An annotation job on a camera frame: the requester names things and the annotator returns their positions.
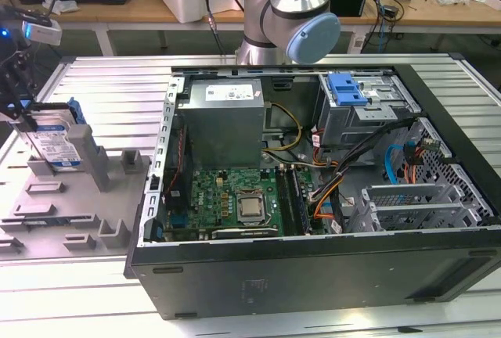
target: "wooden table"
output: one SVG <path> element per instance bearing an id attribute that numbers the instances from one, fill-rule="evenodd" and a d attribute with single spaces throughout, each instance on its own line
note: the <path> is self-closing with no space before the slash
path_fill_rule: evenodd
<path id="1" fill-rule="evenodd" d="M 392 0 L 383 4 L 395 5 Z M 484 3 L 470 1 L 469 5 L 440 6 L 434 0 L 400 1 L 405 15 L 395 26 L 400 33 L 433 34 L 501 34 L 501 11 Z M 40 5 L 25 5 L 40 9 Z M 114 30 L 158 31 L 160 43 L 167 46 L 164 31 L 208 31 L 207 19 L 194 23 L 179 23 L 162 0 L 129 0 L 125 5 L 81 4 L 80 11 L 54 16 L 63 29 L 90 30 L 96 33 L 105 56 L 116 52 L 108 36 Z M 241 31 L 243 14 L 227 11 L 214 15 L 220 31 Z M 362 16 L 342 17 L 341 29 L 351 33 L 349 53 L 360 53 L 366 35 L 377 19 L 375 4 L 368 0 Z"/>

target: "light blue joint cover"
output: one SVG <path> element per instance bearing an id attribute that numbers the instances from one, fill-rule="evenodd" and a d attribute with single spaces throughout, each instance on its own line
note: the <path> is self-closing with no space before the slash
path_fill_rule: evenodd
<path id="1" fill-rule="evenodd" d="M 338 106 L 367 106 L 369 103 L 350 74 L 328 74 L 327 78 Z"/>
<path id="2" fill-rule="evenodd" d="M 290 39 L 286 54 L 299 64 L 321 60 L 336 45 L 341 33 L 339 19 L 333 13 L 323 13 L 305 23 Z"/>

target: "yellow wire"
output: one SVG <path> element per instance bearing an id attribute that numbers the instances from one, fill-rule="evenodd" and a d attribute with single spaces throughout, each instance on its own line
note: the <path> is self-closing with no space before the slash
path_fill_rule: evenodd
<path id="1" fill-rule="evenodd" d="M 327 200 L 327 197 L 329 197 L 329 195 L 333 192 L 333 190 L 335 190 L 339 186 L 339 184 L 341 184 L 342 181 L 343 181 L 343 178 L 341 178 L 340 181 L 338 181 L 336 184 L 334 184 L 329 189 L 329 192 L 327 192 L 325 195 L 323 195 L 319 204 L 316 206 L 315 213 L 313 214 L 313 218 L 320 218 L 320 217 L 318 217 L 318 214 L 319 214 L 320 208 L 322 207 L 322 204 L 324 203 L 325 200 Z"/>
<path id="2" fill-rule="evenodd" d="M 301 141 L 301 134 L 302 134 L 302 128 L 301 128 L 301 125 L 299 124 L 299 120 L 296 119 L 296 117 L 288 110 L 286 109 L 285 107 L 283 107 L 282 105 L 278 104 L 278 103 L 273 103 L 272 102 L 272 106 L 275 106 L 275 107 L 279 107 L 280 109 L 282 109 L 287 115 L 289 115 L 290 119 L 294 120 L 294 123 L 296 123 L 297 125 L 297 137 L 296 139 L 294 140 L 294 142 L 292 142 L 291 144 L 289 145 L 285 145 L 285 146 L 280 146 L 279 148 L 265 148 L 263 149 L 262 151 L 263 152 L 279 152 L 279 151 L 282 151 L 282 150 L 287 150 L 287 149 L 290 149 L 290 148 L 293 148 L 295 147 L 300 141 Z"/>

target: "red wire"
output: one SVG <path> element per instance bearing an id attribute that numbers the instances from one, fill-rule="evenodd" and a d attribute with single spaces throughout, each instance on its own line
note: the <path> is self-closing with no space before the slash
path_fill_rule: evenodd
<path id="1" fill-rule="evenodd" d="M 178 147 L 178 169 L 175 172 L 175 175 L 172 179 L 171 184 L 169 185 L 169 188 L 167 188 L 167 191 L 165 191 L 165 195 L 168 196 L 169 192 L 171 191 L 172 187 L 174 186 L 175 181 L 178 179 L 179 174 L 181 173 L 181 152 L 182 152 L 182 140 L 184 138 L 184 131 L 180 130 L 179 131 L 179 147 Z"/>

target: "label sticker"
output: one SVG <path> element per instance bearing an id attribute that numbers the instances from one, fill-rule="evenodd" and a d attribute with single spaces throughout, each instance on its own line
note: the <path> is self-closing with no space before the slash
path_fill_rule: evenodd
<path id="1" fill-rule="evenodd" d="M 312 136 L 312 141 L 313 141 L 313 146 L 315 148 L 319 148 L 320 147 L 320 136 L 318 135 L 313 135 Z"/>
<path id="2" fill-rule="evenodd" d="M 339 226 L 339 223 L 337 223 L 335 219 L 332 220 L 332 224 L 330 225 L 330 227 L 332 227 L 334 232 L 336 232 L 337 234 L 343 233 L 343 229 L 341 228 L 341 226 Z"/>
<path id="3" fill-rule="evenodd" d="M 342 203 L 342 207 L 353 207 L 355 205 L 355 199 L 353 197 L 348 197 L 346 202 Z"/>
<path id="4" fill-rule="evenodd" d="M 250 84 L 209 85 L 205 88 L 206 101 L 251 101 L 253 99 L 254 90 Z"/>
<path id="5" fill-rule="evenodd" d="M 31 133 L 31 141 L 38 152 L 54 166 L 72 167 L 81 163 L 74 145 L 66 140 L 66 129 L 62 125 L 40 125 Z"/>

